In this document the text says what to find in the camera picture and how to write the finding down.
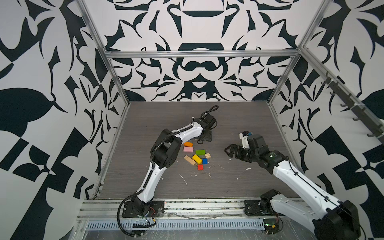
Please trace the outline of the orange wood block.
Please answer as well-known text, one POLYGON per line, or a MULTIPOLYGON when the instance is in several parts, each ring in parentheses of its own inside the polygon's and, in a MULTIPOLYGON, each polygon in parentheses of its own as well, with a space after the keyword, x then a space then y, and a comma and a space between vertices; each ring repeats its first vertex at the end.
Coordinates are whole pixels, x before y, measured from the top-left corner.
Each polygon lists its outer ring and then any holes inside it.
POLYGON ((192 148, 193 145, 194 145, 194 144, 191 143, 191 142, 185 142, 185 143, 184 143, 184 146, 185 146, 185 147, 189 147, 189 148, 192 148))

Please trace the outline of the natural wood block front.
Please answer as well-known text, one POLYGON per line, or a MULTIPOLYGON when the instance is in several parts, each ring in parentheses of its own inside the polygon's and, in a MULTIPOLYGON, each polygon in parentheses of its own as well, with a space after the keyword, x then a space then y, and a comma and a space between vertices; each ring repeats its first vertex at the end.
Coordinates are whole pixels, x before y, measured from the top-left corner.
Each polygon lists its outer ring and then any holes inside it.
POLYGON ((197 164, 192 158, 190 158, 190 157, 187 156, 187 155, 184 156, 184 159, 185 159, 188 163, 190 163, 191 165, 193 165, 193 166, 195 166, 195 165, 197 164))

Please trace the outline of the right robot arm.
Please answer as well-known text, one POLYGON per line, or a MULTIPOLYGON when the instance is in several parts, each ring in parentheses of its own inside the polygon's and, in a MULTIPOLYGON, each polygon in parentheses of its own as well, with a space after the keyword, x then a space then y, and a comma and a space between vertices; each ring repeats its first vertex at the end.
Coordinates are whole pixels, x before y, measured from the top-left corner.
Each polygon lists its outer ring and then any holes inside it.
POLYGON ((318 240, 357 240, 366 236, 358 209, 352 202, 342 202, 317 186, 292 164, 289 157, 271 151, 261 135, 244 131, 239 137, 241 145, 231 144, 225 148, 230 158, 257 163, 283 181, 307 204, 303 206, 277 190, 270 190, 261 195, 257 205, 246 201, 247 216, 282 214, 307 228, 318 240))

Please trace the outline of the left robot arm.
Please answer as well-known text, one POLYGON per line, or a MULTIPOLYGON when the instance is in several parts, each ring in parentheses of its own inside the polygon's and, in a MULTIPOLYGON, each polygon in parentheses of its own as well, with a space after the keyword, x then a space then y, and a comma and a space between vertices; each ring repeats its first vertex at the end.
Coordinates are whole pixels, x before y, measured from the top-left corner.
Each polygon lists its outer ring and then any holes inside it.
POLYGON ((205 136, 216 125, 215 117, 203 113, 200 118, 193 119, 185 127, 173 131, 164 129, 161 132, 151 149, 150 166, 145 179, 131 198, 133 206, 141 215, 148 212, 163 173, 176 161, 182 145, 205 136))

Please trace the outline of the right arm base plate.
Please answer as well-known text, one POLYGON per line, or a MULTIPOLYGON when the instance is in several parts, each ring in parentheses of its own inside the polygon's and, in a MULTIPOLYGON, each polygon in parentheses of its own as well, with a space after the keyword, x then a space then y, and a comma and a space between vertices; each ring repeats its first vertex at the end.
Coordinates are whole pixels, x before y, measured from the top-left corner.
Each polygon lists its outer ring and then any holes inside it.
POLYGON ((244 213, 248 217, 257 217, 257 216, 284 216, 284 214, 276 212, 272 208, 271 200, 261 199, 261 200, 245 200, 244 201, 244 213))

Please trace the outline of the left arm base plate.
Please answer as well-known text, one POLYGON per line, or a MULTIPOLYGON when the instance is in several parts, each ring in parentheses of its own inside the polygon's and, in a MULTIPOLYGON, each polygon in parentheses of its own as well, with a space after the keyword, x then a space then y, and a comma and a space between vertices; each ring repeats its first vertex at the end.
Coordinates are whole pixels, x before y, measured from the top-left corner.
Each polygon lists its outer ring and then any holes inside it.
POLYGON ((123 218, 155 218, 164 213, 164 201, 150 201, 146 204, 127 201, 123 207, 123 218))

